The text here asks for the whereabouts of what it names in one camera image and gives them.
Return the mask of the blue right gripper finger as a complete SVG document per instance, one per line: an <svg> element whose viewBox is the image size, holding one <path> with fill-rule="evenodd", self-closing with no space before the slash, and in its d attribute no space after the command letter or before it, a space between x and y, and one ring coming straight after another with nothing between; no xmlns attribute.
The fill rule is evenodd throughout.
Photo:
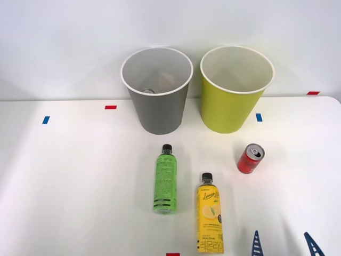
<svg viewBox="0 0 341 256"><path fill-rule="evenodd" d="M315 240L310 236L308 232L304 233L304 237L306 239L311 256L325 256L323 251L320 249L318 244L315 242Z"/></svg>
<svg viewBox="0 0 341 256"><path fill-rule="evenodd" d="M254 233L253 244L251 248L251 256L264 256L261 241L259 238L259 233L257 230Z"/></svg>

